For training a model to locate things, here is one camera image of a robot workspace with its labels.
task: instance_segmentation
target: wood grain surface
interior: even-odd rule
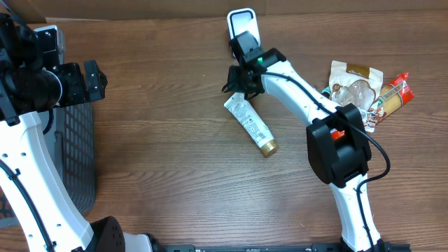
[[[276,47],[319,90],[332,60],[404,71],[415,98],[372,136],[391,173],[369,185],[381,237],[413,251],[443,251],[448,235],[448,10],[259,18]],[[280,145],[263,158],[223,107],[225,18],[65,23],[68,62],[97,60],[106,98],[94,104],[98,196],[89,221],[115,216],[126,232],[163,244],[305,245],[337,242],[329,187],[309,167],[305,129],[275,98],[253,106]],[[370,174],[384,169],[373,151]],[[20,228],[0,230],[0,251],[27,251]]]

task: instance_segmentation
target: gray container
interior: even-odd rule
[[[44,136],[50,157],[65,188],[81,212],[95,204],[96,173],[93,110],[90,103],[54,108],[54,122]],[[39,113],[44,129],[48,112]],[[0,190],[0,228],[19,225],[11,206]]]

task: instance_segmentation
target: brown label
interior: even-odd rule
[[[355,74],[366,79],[368,79],[370,75],[370,67],[360,66],[356,64],[347,64],[347,68],[345,71],[349,74]]]

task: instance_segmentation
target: wall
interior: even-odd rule
[[[226,16],[251,7],[259,15],[448,8],[445,0],[10,0],[29,22]]]

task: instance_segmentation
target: snack package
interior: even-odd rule
[[[367,111],[378,99],[382,85],[383,72],[379,70],[335,60],[331,62],[330,99],[341,106],[352,103]]]
[[[408,76],[409,73],[400,74],[381,89],[379,98],[368,111],[360,109],[367,132],[374,132],[377,124],[414,98],[414,93],[406,83]]]

